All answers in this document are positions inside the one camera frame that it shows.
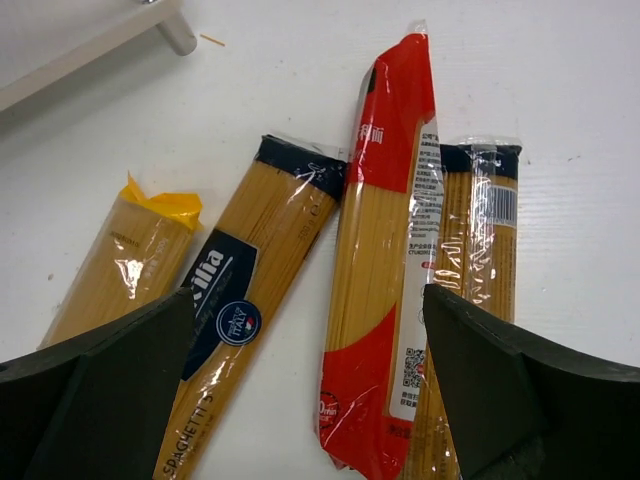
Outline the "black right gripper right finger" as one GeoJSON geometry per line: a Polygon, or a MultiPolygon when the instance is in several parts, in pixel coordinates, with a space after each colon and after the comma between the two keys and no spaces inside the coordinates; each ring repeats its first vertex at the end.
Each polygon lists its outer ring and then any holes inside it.
{"type": "Polygon", "coordinates": [[[424,289],[427,341],[465,479],[636,479],[639,370],[424,289]]]}

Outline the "blue-label spaghetti bag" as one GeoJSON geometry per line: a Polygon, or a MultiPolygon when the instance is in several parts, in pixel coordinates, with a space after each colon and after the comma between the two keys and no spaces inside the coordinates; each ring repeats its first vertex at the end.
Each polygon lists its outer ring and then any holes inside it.
{"type": "Polygon", "coordinates": [[[187,479],[246,376],[320,233],[340,204],[347,152],[272,134],[183,281],[194,333],[155,479],[187,479]]]}

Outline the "yellow-ended spaghetti bag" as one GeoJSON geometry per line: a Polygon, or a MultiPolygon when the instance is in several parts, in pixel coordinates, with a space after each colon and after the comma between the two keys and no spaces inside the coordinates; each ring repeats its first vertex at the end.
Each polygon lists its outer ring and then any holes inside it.
{"type": "Polygon", "coordinates": [[[167,294],[200,226],[196,193],[119,192],[40,346],[110,323],[167,294]]]}

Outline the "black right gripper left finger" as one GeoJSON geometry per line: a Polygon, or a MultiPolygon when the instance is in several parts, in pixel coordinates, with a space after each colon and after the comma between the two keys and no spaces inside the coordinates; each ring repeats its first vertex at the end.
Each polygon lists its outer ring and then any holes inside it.
{"type": "Polygon", "coordinates": [[[2,363],[2,478],[151,478],[193,323],[180,288],[2,363]]]}

